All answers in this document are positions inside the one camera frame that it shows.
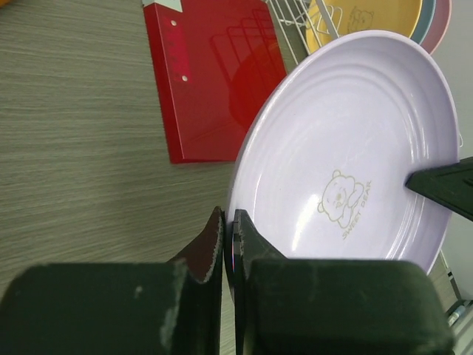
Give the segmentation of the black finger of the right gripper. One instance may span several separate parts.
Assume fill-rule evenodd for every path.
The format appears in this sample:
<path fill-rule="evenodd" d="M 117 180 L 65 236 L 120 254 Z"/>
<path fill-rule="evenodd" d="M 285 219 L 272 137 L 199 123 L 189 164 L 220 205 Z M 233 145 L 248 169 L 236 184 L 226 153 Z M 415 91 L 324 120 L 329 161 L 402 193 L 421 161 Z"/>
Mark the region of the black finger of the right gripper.
<path fill-rule="evenodd" d="M 452 165 L 419 170 L 407 178 L 405 186 L 472 221 L 472 165 L 468 157 Z"/>

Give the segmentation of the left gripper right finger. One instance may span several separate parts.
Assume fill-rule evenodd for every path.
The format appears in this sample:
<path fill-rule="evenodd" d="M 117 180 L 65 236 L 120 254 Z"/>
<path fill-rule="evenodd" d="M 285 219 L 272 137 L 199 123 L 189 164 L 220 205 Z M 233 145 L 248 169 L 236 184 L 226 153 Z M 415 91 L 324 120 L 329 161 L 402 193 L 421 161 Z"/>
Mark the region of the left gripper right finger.
<path fill-rule="evenodd" d="M 232 223 L 238 354 L 451 354 L 435 287 L 398 260 L 284 257 L 237 210 Z"/>

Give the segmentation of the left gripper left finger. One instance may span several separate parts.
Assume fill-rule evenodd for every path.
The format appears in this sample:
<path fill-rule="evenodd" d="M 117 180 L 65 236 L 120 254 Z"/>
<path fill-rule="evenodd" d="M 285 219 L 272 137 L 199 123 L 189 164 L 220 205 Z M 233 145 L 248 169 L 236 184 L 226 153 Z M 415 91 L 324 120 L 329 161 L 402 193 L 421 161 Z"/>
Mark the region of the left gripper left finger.
<path fill-rule="evenodd" d="M 164 263 L 50 263 L 1 299 L 3 354 L 218 354 L 224 220 Z"/>

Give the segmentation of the lavender plate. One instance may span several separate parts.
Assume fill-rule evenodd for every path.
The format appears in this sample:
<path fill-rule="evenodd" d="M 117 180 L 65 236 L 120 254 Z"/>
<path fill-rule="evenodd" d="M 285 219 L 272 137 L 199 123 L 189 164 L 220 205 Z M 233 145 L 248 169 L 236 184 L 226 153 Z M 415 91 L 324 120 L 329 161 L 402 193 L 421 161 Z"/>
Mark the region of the lavender plate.
<path fill-rule="evenodd" d="M 410 191 L 460 157 L 457 110 L 430 54 L 397 33 L 345 35 L 273 91 L 241 146 L 226 223 L 245 210 L 294 259 L 405 260 L 430 272 L 451 212 Z"/>

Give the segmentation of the blue plate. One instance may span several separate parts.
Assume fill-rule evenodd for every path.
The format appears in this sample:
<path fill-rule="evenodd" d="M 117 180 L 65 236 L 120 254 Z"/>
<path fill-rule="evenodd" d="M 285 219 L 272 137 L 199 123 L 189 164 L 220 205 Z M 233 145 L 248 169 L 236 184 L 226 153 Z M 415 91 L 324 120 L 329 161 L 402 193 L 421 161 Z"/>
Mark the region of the blue plate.
<path fill-rule="evenodd" d="M 426 34 L 428 33 L 433 21 L 436 4 L 436 0 L 422 1 L 421 13 L 419 15 L 415 30 L 410 37 L 415 43 L 421 44 L 426 38 Z"/>

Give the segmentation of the pink plate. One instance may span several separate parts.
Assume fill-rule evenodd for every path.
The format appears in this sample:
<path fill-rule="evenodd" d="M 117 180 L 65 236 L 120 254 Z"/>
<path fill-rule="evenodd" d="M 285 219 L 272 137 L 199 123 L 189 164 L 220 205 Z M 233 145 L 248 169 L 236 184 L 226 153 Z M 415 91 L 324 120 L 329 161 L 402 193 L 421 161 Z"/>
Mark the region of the pink plate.
<path fill-rule="evenodd" d="M 449 26 L 452 15 L 452 0 L 437 0 L 432 23 L 421 42 L 422 48 L 429 54 L 438 48 Z"/>

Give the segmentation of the yellow plate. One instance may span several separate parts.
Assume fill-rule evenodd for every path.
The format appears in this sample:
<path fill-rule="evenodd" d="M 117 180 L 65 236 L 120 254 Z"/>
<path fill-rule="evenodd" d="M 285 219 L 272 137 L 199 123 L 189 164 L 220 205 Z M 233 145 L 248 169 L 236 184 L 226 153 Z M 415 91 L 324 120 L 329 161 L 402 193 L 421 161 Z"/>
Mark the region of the yellow plate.
<path fill-rule="evenodd" d="M 423 1 L 397 0 L 347 0 L 326 1 L 340 36 L 364 30 L 386 30 L 411 37 L 421 17 Z M 305 38 L 310 53 L 332 41 L 319 7 L 312 1 L 307 8 Z"/>

